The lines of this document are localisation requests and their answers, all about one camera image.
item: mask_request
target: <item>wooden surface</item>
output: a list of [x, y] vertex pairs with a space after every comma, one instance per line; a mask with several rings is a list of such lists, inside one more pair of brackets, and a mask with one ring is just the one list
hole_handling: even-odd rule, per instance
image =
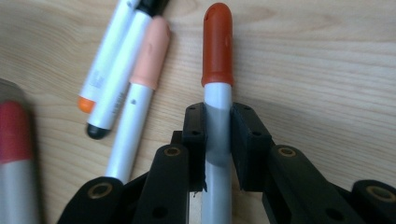
[[[171, 0], [172, 41], [133, 177], [203, 101], [203, 17], [212, 1]], [[233, 13], [233, 99], [252, 106], [277, 144], [299, 148], [331, 182], [396, 186], [396, 2], [225, 1]], [[94, 141], [78, 92], [116, 1], [0, 1], [0, 78], [35, 111], [45, 217], [54, 223], [102, 175], [115, 132]], [[199, 223], [200, 194], [191, 199]], [[233, 185], [233, 223], [267, 223], [261, 195]]]

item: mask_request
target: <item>screw hole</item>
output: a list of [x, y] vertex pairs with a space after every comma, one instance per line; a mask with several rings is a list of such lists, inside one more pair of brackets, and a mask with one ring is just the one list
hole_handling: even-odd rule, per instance
[[296, 155], [296, 152], [293, 149], [287, 147], [280, 148], [278, 152], [280, 155], [284, 157], [293, 157]]
[[390, 192], [387, 189], [383, 189], [379, 186], [369, 186], [367, 187], [367, 192], [369, 192], [372, 196], [377, 198], [379, 201], [384, 203], [395, 203], [396, 195]]
[[326, 214], [328, 217], [330, 217], [333, 220], [336, 221], [343, 221], [344, 220], [344, 216], [343, 214], [341, 214], [341, 212], [333, 209], [333, 208], [328, 208], [326, 209]]
[[168, 209], [166, 209], [163, 206], [155, 207], [152, 210], [152, 216], [155, 218], [163, 218], [166, 217], [167, 215], [168, 215]]
[[113, 190], [113, 186], [110, 183], [108, 182], [99, 183], [97, 185], [92, 186], [88, 190], [88, 196], [91, 199], [100, 199], [107, 196], [107, 194], [109, 194], [111, 190]]
[[262, 133], [260, 133], [260, 132], [253, 132], [253, 135], [260, 136], [260, 135], [262, 135]]
[[177, 147], [169, 147], [165, 150], [165, 155], [166, 156], [178, 156], [180, 154], [180, 149]]

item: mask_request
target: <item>marker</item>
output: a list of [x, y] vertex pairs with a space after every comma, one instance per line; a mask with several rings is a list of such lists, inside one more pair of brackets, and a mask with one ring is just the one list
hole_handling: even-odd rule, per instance
[[128, 87], [128, 78], [134, 67], [143, 37], [152, 17], [162, 14], [168, 0], [141, 0], [134, 19], [121, 45], [112, 69], [88, 119], [87, 134], [93, 139], [105, 137], [113, 126]]
[[204, 18], [203, 77], [206, 110], [205, 182], [202, 223], [232, 223], [230, 110], [233, 85], [233, 19], [222, 3]]
[[113, 59], [120, 51], [120, 44], [131, 26], [136, 4], [137, 0], [120, 0], [116, 6], [90, 72], [79, 93], [78, 107], [85, 113], [91, 113], [98, 100], [100, 90], [109, 76]]
[[39, 223], [29, 118], [14, 101], [0, 104], [0, 162], [7, 224]]
[[120, 125], [111, 151], [105, 176], [129, 182], [151, 96], [158, 86], [158, 78], [169, 45], [170, 30], [166, 20], [154, 17], [131, 76], [131, 86], [122, 110]]

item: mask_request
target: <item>orange marker cap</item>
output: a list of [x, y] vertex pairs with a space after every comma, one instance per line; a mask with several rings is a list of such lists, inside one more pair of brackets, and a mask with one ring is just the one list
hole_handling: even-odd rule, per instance
[[95, 106], [95, 101], [85, 99], [84, 97], [78, 97], [78, 108], [85, 113], [91, 113], [93, 107]]
[[204, 18], [202, 85], [223, 82], [233, 85], [233, 18], [223, 3], [212, 5]]

